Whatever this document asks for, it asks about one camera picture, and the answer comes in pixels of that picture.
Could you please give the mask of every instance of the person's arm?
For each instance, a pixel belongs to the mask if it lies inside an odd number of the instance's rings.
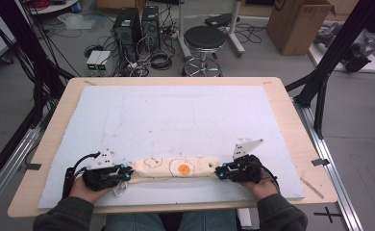
[[[258,201],[260,231],[307,230],[307,216],[279,194],[274,183],[264,172],[262,178],[264,179],[259,184],[240,183],[249,189]]]
[[[88,230],[94,202],[110,189],[100,192],[90,190],[82,177],[74,181],[68,198],[45,214],[36,217],[34,231],[83,231]]]

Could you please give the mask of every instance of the black cross mark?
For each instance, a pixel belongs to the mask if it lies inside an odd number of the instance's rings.
[[[313,213],[315,216],[328,216],[329,221],[333,223],[332,217],[341,217],[341,214],[331,214],[329,213],[328,207],[325,207],[326,213]]]

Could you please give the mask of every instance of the black round stool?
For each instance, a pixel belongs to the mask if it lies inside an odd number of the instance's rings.
[[[210,26],[197,26],[185,32],[185,44],[191,50],[200,52],[200,58],[192,58],[185,62],[182,75],[184,76],[221,76],[220,65],[210,58],[206,58],[207,53],[220,50],[226,37],[223,32]]]

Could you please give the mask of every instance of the dark gray sleeve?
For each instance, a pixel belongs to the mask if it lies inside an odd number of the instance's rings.
[[[94,205],[77,197],[68,197],[45,214],[36,217],[34,231],[89,230]]]
[[[273,194],[257,204],[260,231],[307,230],[308,218],[280,194]]]

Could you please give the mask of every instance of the beige cloth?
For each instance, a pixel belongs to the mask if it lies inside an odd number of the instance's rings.
[[[218,159],[215,157],[148,158],[128,163],[134,174],[130,183],[171,177],[213,177]]]

